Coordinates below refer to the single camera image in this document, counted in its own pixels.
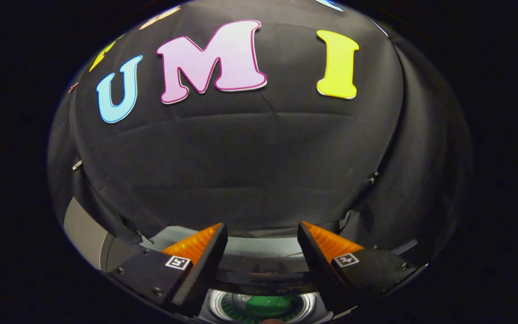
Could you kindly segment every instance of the letter u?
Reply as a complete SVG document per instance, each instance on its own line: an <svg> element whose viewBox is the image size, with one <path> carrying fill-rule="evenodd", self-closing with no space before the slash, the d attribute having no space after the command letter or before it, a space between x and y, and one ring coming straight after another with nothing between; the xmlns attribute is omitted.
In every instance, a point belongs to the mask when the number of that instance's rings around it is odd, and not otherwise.
<svg viewBox="0 0 518 324"><path fill-rule="evenodd" d="M119 72L123 73L123 100L118 105L111 101L111 80L114 73L109 74L97 85L97 100L99 113L106 123L117 123L125 118L137 101L137 64L143 59L142 55L134 57L121 66Z"/></svg>

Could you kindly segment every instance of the black backdrop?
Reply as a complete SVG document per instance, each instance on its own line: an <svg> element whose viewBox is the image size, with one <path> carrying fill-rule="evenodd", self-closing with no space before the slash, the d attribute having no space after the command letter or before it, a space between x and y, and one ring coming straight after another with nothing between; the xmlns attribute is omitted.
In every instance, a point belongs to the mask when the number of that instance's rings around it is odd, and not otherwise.
<svg viewBox="0 0 518 324"><path fill-rule="evenodd" d="M130 16L148 1L0 1L0 322L169 322L72 248L52 215L45 154L72 74L128 27L177 3ZM475 183L439 259L348 322L518 322L518 4L374 3L432 39L424 51L454 86L471 127Z"/></svg>

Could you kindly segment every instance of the pink letter m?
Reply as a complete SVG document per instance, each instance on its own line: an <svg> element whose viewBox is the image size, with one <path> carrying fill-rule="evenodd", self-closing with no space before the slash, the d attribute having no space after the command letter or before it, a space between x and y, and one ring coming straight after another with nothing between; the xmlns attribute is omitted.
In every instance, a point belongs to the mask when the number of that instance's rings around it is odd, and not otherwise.
<svg viewBox="0 0 518 324"><path fill-rule="evenodd" d="M219 62L220 75L215 87L221 91L243 91L261 88L267 84L267 76L259 72L255 57L255 30L261 27L257 20L231 22L220 27L211 37L207 47L201 50L191 39L179 37L157 49L163 57L165 92L164 104L179 102L189 95L189 89L181 84L179 71L189 83L204 94L209 86L211 73Z"/></svg>

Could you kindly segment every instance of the black fabric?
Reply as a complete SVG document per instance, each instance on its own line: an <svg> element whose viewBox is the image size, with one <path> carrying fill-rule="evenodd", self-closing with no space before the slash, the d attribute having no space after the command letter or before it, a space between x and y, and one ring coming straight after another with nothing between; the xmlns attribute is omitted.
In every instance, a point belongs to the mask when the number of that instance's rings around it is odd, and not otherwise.
<svg viewBox="0 0 518 324"><path fill-rule="evenodd" d="M405 39L391 30L387 39L348 9L236 3L183 4L126 33L92 72L95 57L83 68L49 144L60 219L74 195L111 234L137 243L138 232L150 238L171 224L202 230L222 222L230 236L263 238L294 236L296 224L308 221L339 233L339 219L354 208L360 213L346 238L387 249L416 238L436 254L458 221L471 167L460 107L436 68ZM162 104L156 49L179 36L204 47L220 25L243 19L262 23L255 51L267 86L220 92L216 66L205 94L182 76L187 99ZM318 29L360 45L353 100L315 88L326 59ZM139 54L137 103L128 117L107 124L95 87L114 72L112 100L121 101L119 68ZM71 172L79 158L84 164Z"/></svg>
<svg viewBox="0 0 518 324"><path fill-rule="evenodd" d="M389 35L405 74L405 103L393 151L357 205L360 225L350 239L392 249L415 238L429 260L464 209L471 143L448 83L416 47L394 31Z"/></svg>
<svg viewBox="0 0 518 324"><path fill-rule="evenodd" d="M276 2L277 10L263 2L230 4L183 4L164 20L126 33L80 79L71 128L86 174L102 199L148 236L170 223L201 230L221 221L230 230L249 231L337 221L376 170L397 124L401 68L393 46L368 18L302 1ZM255 52L267 86L220 92L212 84L216 67L205 94L183 80L187 99L163 105L156 49L179 36L204 47L220 25L244 19L262 23ZM317 92L326 61L319 29L362 44L355 53L353 100ZM128 117L107 124L95 87L115 72L112 100L121 101L119 68L139 54L137 103Z"/></svg>

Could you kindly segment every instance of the yellow letter i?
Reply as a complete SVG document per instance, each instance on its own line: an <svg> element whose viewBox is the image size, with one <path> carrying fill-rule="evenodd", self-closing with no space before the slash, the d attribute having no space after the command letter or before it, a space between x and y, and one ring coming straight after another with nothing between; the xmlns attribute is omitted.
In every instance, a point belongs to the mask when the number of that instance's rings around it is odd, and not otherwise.
<svg viewBox="0 0 518 324"><path fill-rule="evenodd" d="M324 96L353 99L357 88L353 85L353 57L359 45L347 36L332 31L317 31L327 44L325 77L317 82L317 90Z"/></svg>

